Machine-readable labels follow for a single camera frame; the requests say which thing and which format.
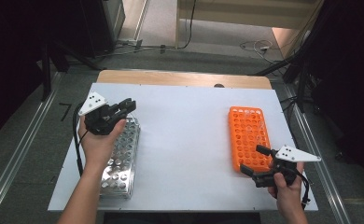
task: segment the hand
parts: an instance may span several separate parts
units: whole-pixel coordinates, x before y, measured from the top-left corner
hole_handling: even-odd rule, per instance
[[[81,140],[86,157],[84,172],[90,170],[102,174],[112,155],[115,141],[124,130],[126,119],[120,120],[109,135],[95,135],[88,132],[84,119],[85,117],[80,117],[79,130],[77,131],[80,138],[87,132]]]
[[[303,162],[297,163],[297,170],[302,174]],[[274,175],[275,187],[268,188],[269,193],[277,199],[278,211],[288,223],[306,223],[306,217],[301,207],[301,178],[296,176],[292,185],[287,182],[281,173]]]

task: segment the white tabletop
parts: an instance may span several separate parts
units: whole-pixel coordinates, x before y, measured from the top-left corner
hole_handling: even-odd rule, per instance
[[[94,83],[109,104],[133,98],[141,124],[133,196],[101,198],[105,211],[276,210],[266,188],[232,169],[228,127],[234,105],[261,108],[272,148],[294,147],[275,91]],[[62,211],[79,175],[73,143],[49,203]],[[313,193],[305,210],[318,210]]]

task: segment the floor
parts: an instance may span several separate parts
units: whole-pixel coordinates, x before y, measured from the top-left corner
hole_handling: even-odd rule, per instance
[[[144,8],[144,1],[137,1],[139,8]],[[173,45],[175,23],[161,17],[173,17],[172,8],[175,1],[150,0],[147,11],[142,20],[142,28],[136,39],[143,39],[143,45]],[[161,25],[162,21],[169,22],[168,25]],[[95,62],[107,66],[110,69],[151,69],[166,71],[191,71],[206,73],[223,73],[235,75],[255,74],[268,67],[271,63],[266,61],[283,60],[279,50],[276,50],[276,42],[271,29],[265,27],[235,26],[231,28],[221,24],[207,24],[193,21],[191,45],[182,51],[167,51],[159,54],[154,50],[146,50],[135,54],[121,54],[127,49],[115,50],[114,55],[95,59]],[[196,31],[207,29],[202,34]],[[235,34],[233,38],[226,34]],[[130,32],[123,37],[134,40],[136,32]],[[252,43],[266,39],[273,43],[274,50],[267,51],[260,57],[252,50]],[[249,42],[245,49],[240,47],[241,43]],[[66,149],[71,141],[70,133],[71,113],[66,113],[67,106],[75,106],[76,102],[84,100],[92,82],[95,82],[98,72],[92,71],[85,65],[71,60],[72,67],[68,74],[58,74],[60,80],[54,83],[54,96],[49,102],[46,116],[42,118],[40,127],[33,129],[33,138],[26,150],[20,150],[22,138],[29,129],[32,118],[35,117],[37,109],[43,104],[40,103],[41,87],[39,87],[21,106],[21,108],[9,119],[4,129],[0,132],[0,178],[5,174],[7,165],[13,153],[21,151],[24,157],[19,166],[11,169],[15,173],[10,178],[10,185],[4,186],[5,195],[1,195],[0,202],[0,223],[55,223],[58,213],[47,211],[49,199],[54,190],[55,183],[60,169],[63,165],[63,158]],[[280,76],[285,69],[269,74],[273,89],[276,90],[280,100],[290,97],[290,90],[294,90],[293,84],[286,85]],[[325,190],[325,182],[321,179],[318,167],[314,164],[307,164],[306,172],[314,182],[312,185],[319,211],[308,213],[308,219],[312,223],[364,223],[364,169],[360,166],[336,161],[334,156],[338,149],[334,144],[332,132],[329,130],[327,121],[321,114],[315,112],[311,104],[305,105],[306,113],[299,115],[295,109],[291,116],[291,131],[296,136],[300,147],[310,147],[310,139],[301,130],[301,116],[310,124],[310,131],[314,134],[317,147],[324,159],[324,164],[330,172],[334,182],[336,193],[343,201],[345,213],[348,218],[339,219],[337,207],[329,202],[331,195]],[[97,223],[102,223],[102,212],[99,212]],[[261,212],[261,223],[284,223],[276,211]],[[173,216],[175,223],[189,223],[189,216],[176,214]]]

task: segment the wire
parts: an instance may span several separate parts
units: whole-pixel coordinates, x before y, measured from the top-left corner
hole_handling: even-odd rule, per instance
[[[185,39],[188,39],[188,11],[187,10],[185,10]]]
[[[290,135],[292,135],[292,140],[295,143],[296,148],[300,148],[299,144],[298,144],[298,141],[296,140],[296,135],[294,134],[294,132],[292,131],[292,127],[290,126],[290,122],[291,122],[291,119],[292,119],[292,113],[291,112],[293,111],[293,108],[295,107],[296,99],[297,99],[297,96],[292,96],[292,97],[289,97],[289,98],[287,98],[285,100],[280,101],[280,103],[282,104],[282,103],[290,100],[289,105],[287,107],[285,107],[282,111],[283,112],[287,111],[287,127],[289,128]]]
[[[116,47],[115,49],[123,49],[123,48],[128,48],[128,47],[138,48],[138,49],[135,49],[134,51],[127,51],[127,52],[122,52],[122,53],[109,53],[109,54],[100,55],[98,57],[106,57],[106,56],[111,56],[111,55],[124,55],[124,54],[136,53],[136,52],[140,52],[140,51],[144,51],[144,50],[150,50],[150,49],[159,49],[159,50],[165,50],[165,49],[168,49],[168,50],[180,50],[180,49],[185,49],[189,45],[190,40],[191,40],[191,27],[192,27],[192,24],[193,24],[193,17],[194,17],[194,10],[196,8],[196,2],[197,2],[197,0],[194,0],[194,2],[193,2],[193,9],[191,11],[191,16],[190,16],[189,40],[185,44],[184,47],[182,47],[182,48],[175,48],[173,46],[166,46],[166,45],[160,45],[160,46],[136,46],[136,45],[124,44],[124,46]]]
[[[74,141],[75,141],[75,150],[77,152],[77,168],[79,170],[80,176],[82,176],[82,174],[83,174],[83,164],[82,164],[82,159],[80,158],[79,145],[80,145],[80,141],[83,139],[83,137],[86,133],[83,134],[82,138],[78,142],[77,141],[77,113],[78,113],[79,109],[83,106],[83,104],[84,104],[84,102],[77,105],[77,107],[75,108],[75,111],[74,111],[74,116],[72,117],[72,130],[73,130]]]
[[[188,44],[190,43],[190,40],[191,40],[191,26],[192,26],[192,24],[193,24],[194,9],[196,8],[196,2],[197,2],[197,0],[194,0],[194,2],[193,2],[193,9],[191,10],[190,26],[189,26],[189,40],[188,40],[188,42],[185,44],[185,46],[184,46],[184,47],[182,47],[182,48],[178,48],[178,49],[185,49],[185,48],[188,46]]]
[[[305,206],[310,202],[311,200],[308,198],[308,192],[310,190],[310,183],[308,179],[302,175],[296,168],[295,169],[288,169],[286,167],[280,167],[281,170],[288,171],[292,174],[298,175],[301,178],[301,181],[303,182],[303,185],[305,187],[305,191],[303,194],[303,197],[301,199],[301,207],[304,210]]]
[[[246,43],[253,43],[253,42],[255,42],[255,41],[246,41],[246,42],[243,42],[243,43],[240,44],[240,48],[243,49],[243,50],[246,50],[246,51],[254,51],[252,49],[246,49],[245,48],[245,44]]]
[[[80,145],[80,143],[82,142],[84,136],[86,136],[86,134],[88,133],[89,131],[86,130],[86,132],[80,137],[80,140],[79,140],[79,143],[78,145]]]
[[[264,57],[264,53],[267,51],[264,51],[264,53],[263,54],[260,54],[259,52],[258,52],[258,50],[256,49],[256,44],[258,43],[258,42],[261,42],[261,41],[267,41],[267,42],[269,42],[271,45],[269,46],[269,48],[273,45],[273,43],[272,43],[272,41],[270,41],[270,40],[258,40],[258,41],[255,41],[255,43],[254,43],[254,51],[258,54],[258,56],[260,56],[262,59],[264,59],[264,60],[266,60],[267,62],[269,62],[269,63],[275,63],[275,62],[273,62],[273,61],[271,61],[271,60],[268,60],[267,58],[265,58]]]
[[[271,74],[273,74],[273,76],[275,76],[275,77],[280,77],[280,76],[282,77],[284,75],[284,73],[287,71],[287,65],[285,65],[284,67],[277,68],[277,71],[278,71],[278,73],[275,73],[275,71],[272,71]]]
[[[313,16],[314,16],[314,14],[316,14],[316,12],[318,11],[318,9],[319,9],[319,6],[322,6],[323,5],[323,3],[324,3],[324,0],[322,0],[322,2],[321,3],[319,3],[317,6],[316,6],[316,8],[314,9],[314,11],[313,11],[313,13],[311,14],[311,16],[310,16],[310,19],[308,20],[308,22],[306,22],[306,24],[303,26],[303,28],[298,32],[298,34],[295,36],[295,37],[293,37],[293,39],[291,39],[287,44],[285,44],[283,47],[280,47],[280,49],[283,49],[284,47],[286,47],[286,46],[288,46],[288,45],[290,45],[290,44],[292,44],[295,40],[296,40],[296,38],[298,38],[298,36],[300,36],[301,35],[301,33],[308,27],[308,25],[313,21],[312,20],[312,18],[313,18]]]

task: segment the metal frame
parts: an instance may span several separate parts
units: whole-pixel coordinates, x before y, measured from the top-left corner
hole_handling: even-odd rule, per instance
[[[149,0],[145,0],[144,7],[142,8],[138,24],[136,25],[135,33],[133,35],[134,40],[138,39],[138,36],[141,33],[142,23],[144,22],[144,17],[147,14],[147,7],[148,6],[149,6]]]
[[[285,88],[287,97],[292,97],[296,95],[293,87],[291,87],[290,85],[285,85]],[[308,151],[323,158],[305,114],[301,113],[297,107],[294,107],[294,114],[301,128],[301,132],[307,144]],[[334,181],[330,175],[328,166],[325,164],[325,161],[322,160],[320,162],[315,162],[315,169],[322,183],[322,187],[327,194],[330,207],[333,210],[333,214],[336,218],[337,223],[351,223],[351,219],[348,216],[348,213],[344,207],[342,197],[340,196],[339,191],[334,184]]]
[[[7,163],[7,166],[4,172],[0,175],[0,205],[7,195],[7,191],[10,188],[14,177],[20,169],[22,162],[24,161],[25,155],[30,149],[31,144],[34,141],[36,133],[38,132],[43,119],[47,115],[51,103],[54,100],[54,97],[57,94],[60,83],[63,80],[63,73],[57,72],[52,80],[53,91],[49,94],[49,97],[46,101],[40,103],[36,113],[31,120],[27,130],[24,133],[24,136],[20,140],[17,145],[10,161]]]

